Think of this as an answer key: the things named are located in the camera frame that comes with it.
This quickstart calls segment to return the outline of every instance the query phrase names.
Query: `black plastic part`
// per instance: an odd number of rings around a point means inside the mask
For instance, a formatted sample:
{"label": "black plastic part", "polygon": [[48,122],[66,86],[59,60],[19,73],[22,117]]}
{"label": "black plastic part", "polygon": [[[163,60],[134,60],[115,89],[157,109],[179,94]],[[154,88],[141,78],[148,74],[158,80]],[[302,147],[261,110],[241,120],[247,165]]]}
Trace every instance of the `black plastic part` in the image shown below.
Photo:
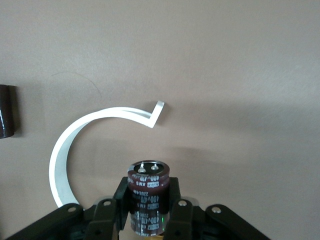
{"label": "black plastic part", "polygon": [[68,227],[80,223],[83,219],[83,207],[70,203],[49,213],[32,223],[7,240],[57,240],[69,239]]}
{"label": "black plastic part", "polygon": [[[113,198],[85,211],[78,204],[64,205],[6,240],[119,240],[130,208],[128,190],[124,177]],[[270,240],[224,205],[204,211],[188,200],[186,205],[179,204],[180,200],[184,199],[179,181],[170,177],[170,220],[164,240]],[[213,212],[213,207],[220,211]]]}
{"label": "black plastic part", "polygon": [[181,199],[179,180],[177,177],[170,177],[169,180],[169,209],[172,212],[174,203]]}
{"label": "black plastic part", "polygon": [[10,88],[0,84],[0,139],[13,136],[15,133]]}
{"label": "black plastic part", "polygon": [[183,200],[186,205],[180,206],[179,201],[180,199],[175,201],[172,206],[163,240],[192,240],[193,205],[190,201]]}
{"label": "black plastic part", "polygon": [[84,240],[117,240],[117,201],[110,198],[101,200],[95,207],[93,220],[89,223]]}
{"label": "black plastic part", "polygon": [[[219,208],[220,213],[214,213],[213,207]],[[260,231],[250,225],[247,221],[230,210],[228,207],[215,204],[208,206],[205,213],[215,222],[223,225],[229,233],[232,233],[239,240],[270,240]]]}
{"label": "black plastic part", "polygon": [[128,177],[123,177],[113,195],[113,199],[116,200],[117,205],[116,222],[118,231],[125,228],[128,212],[130,209],[130,195],[131,193],[128,188]]}

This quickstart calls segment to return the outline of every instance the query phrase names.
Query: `brown capacitor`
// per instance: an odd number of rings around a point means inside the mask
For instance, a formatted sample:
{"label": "brown capacitor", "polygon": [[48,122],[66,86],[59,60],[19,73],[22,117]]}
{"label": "brown capacitor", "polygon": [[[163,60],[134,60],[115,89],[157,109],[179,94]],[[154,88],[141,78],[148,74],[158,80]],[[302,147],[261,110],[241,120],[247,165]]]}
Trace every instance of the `brown capacitor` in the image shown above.
{"label": "brown capacitor", "polygon": [[9,86],[0,84],[0,139],[11,137],[14,132],[10,89]]}
{"label": "brown capacitor", "polygon": [[131,228],[144,237],[165,231],[169,220],[169,166],[161,161],[145,160],[128,169],[131,191]]}

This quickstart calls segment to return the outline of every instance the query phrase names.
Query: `white plastic strip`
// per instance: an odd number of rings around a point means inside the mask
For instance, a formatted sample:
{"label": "white plastic strip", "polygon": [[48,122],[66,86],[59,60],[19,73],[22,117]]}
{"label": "white plastic strip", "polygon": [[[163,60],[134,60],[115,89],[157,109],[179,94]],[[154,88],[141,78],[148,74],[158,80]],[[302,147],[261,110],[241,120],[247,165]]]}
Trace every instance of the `white plastic strip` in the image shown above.
{"label": "white plastic strip", "polygon": [[111,107],[85,115],[72,123],[57,140],[49,163],[49,182],[57,206],[79,204],[68,181],[67,158],[70,146],[81,129],[90,122],[102,118],[128,119],[153,128],[164,105],[163,101],[158,101],[152,113],[131,107]]}

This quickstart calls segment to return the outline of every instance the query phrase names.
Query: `curved white bracket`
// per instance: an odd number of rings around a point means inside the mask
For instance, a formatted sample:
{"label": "curved white bracket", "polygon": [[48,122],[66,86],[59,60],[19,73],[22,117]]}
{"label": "curved white bracket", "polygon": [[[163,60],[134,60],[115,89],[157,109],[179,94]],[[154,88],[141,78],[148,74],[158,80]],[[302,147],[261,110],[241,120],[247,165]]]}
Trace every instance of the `curved white bracket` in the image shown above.
{"label": "curved white bracket", "polygon": [[49,182],[57,206],[79,204],[68,181],[67,158],[70,146],[81,129],[88,123],[102,118],[128,119],[153,128],[164,105],[163,101],[158,101],[152,113],[131,107],[111,107],[85,115],[72,123],[57,140],[49,163]]}

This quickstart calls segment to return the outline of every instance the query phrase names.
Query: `electrolytic capacitor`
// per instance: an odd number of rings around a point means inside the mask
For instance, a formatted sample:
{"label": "electrolytic capacitor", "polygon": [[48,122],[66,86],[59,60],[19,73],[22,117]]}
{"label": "electrolytic capacitor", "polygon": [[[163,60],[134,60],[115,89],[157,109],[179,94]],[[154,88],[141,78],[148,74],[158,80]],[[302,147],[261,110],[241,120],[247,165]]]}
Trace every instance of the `electrolytic capacitor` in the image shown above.
{"label": "electrolytic capacitor", "polygon": [[169,220],[169,166],[161,161],[136,162],[128,169],[131,228],[144,237],[165,231]]}
{"label": "electrolytic capacitor", "polygon": [[10,88],[0,84],[0,139],[11,137],[14,132]]}

